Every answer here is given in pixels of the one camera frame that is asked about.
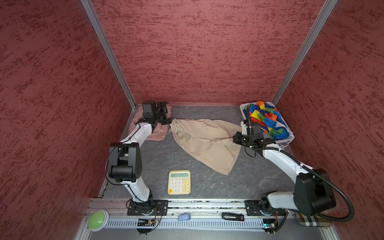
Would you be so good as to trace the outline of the pink shorts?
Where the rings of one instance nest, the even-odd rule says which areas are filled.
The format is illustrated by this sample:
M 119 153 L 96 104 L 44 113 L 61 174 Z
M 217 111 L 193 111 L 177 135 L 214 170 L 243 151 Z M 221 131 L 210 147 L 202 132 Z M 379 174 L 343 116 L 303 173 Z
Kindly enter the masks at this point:
M 150 133 L 146 140 L 149 141 L 162 141 L 166 138 L 167 133 L 170 130 L 170 124 L 161 124 L 157 123 L 154 127 L 151 124 L 141 122 L 139 123 L 139 120 L 144 116 L 144 110 L 143 106 L 138 106 L 136 113 L 133 116 L 133 119 L 131 123 L 129 124 L 128 131 L 126 136 L 130 134 L 131 132 L 135 132 L 139 127 L 135 125 L 135 123 L 138 123 L 141 127 L 143 127 L 145 124 L 145 133 Z

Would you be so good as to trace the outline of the beige shorts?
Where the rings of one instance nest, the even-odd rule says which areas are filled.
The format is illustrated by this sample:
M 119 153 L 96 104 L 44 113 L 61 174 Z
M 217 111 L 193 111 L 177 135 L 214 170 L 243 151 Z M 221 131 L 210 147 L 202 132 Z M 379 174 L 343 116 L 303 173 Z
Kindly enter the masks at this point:
M 233 123 L 209 119 L 173 119 L 170 125 L 175 142 L 185 152 L 226 176 L 240 154 L 241 146 L 233 142 L 233 136 L 241 130 Z

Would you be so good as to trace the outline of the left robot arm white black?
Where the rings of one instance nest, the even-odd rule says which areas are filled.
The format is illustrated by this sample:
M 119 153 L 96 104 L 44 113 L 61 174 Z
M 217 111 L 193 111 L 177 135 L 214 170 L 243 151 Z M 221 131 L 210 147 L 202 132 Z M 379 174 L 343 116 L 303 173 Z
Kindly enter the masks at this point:
M 140 147 L 158 125 L 169 125 L 168 102 L 145 101 L 143 115 L 135 122 L 134 130 L 122 141 L 111 144 L 107 161 L 107 180 L 124 186 L 132 197 L 132 208 L 141 215 L 150 215 L 156 209 L 151 190 L 142 175 L 143 162 Z

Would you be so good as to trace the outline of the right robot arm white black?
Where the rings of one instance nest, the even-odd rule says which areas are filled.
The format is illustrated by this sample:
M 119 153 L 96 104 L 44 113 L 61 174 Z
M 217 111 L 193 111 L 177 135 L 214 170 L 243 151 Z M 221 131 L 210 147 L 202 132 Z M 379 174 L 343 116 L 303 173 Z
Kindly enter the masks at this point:
M 233 142 L 258 152 L 279 167 L 295 184 L 292 192 L 274 191 L 262 195 L 260 209 L 264 214 L 274 209 L 287 209 L 311 217 L 336 206 L 333 188 L 326 183 L 329 180 L 326 171 L 315 170 L 294 160 L 272 139 L 251 140 L 250 136 L 237 132 Z

